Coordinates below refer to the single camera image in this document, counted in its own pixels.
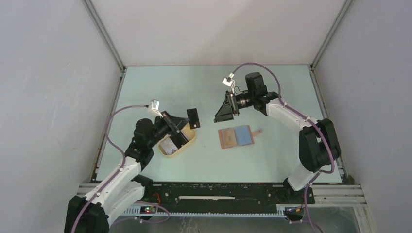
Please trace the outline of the black VIP credit card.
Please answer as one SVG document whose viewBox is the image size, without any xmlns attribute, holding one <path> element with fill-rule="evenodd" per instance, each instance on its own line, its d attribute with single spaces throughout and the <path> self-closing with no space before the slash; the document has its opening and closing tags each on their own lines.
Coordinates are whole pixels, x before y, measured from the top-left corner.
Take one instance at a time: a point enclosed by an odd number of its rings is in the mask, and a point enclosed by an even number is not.
<svg viewBox="0 0 412 233">
<path fill-rule="evenodd" d="M 198 111 L 196 108 L 187 109 L 187 116 L 189 119 L 189 127 L 191 129 L 197 129 L 201 127 Z"/>
</svg>

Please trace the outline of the tan credit card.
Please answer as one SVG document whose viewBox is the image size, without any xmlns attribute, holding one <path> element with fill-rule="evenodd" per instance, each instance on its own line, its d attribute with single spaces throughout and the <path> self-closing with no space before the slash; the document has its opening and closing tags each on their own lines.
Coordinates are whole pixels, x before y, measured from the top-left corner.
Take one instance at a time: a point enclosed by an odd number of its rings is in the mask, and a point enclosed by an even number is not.
<svg viewBox="0 0 412 233">
<path fill-rule="evenodd" d="M 225 148 L 237 145 L 235 130 L 233 128 L 223 129 L 222 135 Z"/>
</svg>

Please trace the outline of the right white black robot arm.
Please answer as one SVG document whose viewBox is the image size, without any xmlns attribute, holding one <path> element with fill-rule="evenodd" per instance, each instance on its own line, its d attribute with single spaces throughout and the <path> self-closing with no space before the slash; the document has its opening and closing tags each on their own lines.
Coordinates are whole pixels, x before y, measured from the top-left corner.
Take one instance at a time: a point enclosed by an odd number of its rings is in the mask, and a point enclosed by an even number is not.
<svg viewBox="0 0 412 233">
<path fill-rule="evenodd" d="M 317 120 L 293 109 L 276 92 L 269 92 L 259 72 L 245 76 L 247 89 L 235 93 L 234 74 L 223 79 L 223 84 L 231 88 L 214 117 L 214 122 L 233 120 L 240 109 L 253 107 L 262 114 L 272 117 L 299 134 L 299 164 L 285 179 L 282 195 L 285 201 L 295 203 L 302 197 L 302 189 L 313 182 L 314 177 L 326 173 L 324 167 L 334 171 L 335 160 L 341 156 L 333 122 L 324 118 Z"/>
</svg>

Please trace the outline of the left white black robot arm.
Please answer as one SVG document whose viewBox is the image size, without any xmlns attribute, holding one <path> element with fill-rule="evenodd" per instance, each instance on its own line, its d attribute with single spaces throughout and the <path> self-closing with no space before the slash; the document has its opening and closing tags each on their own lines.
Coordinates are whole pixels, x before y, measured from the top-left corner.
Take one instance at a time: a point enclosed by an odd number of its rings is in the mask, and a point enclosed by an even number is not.
<svg viewBox="0 0 412 233">
<path fill-rule="evenodd" d="M 107 233 L 124 211 L 137 201 L 153 198 L 151 179 L 141 171 L 149 164 L 156 146 L 167 135 L 181 136 L 189 124 L 187 117 L 163 111 L 154 121 L 148 118 L 136 122 L 134 135 L 115 169 L 83 197 L 74 196 L 68 203 L 66 233 Z"/>
</svg>

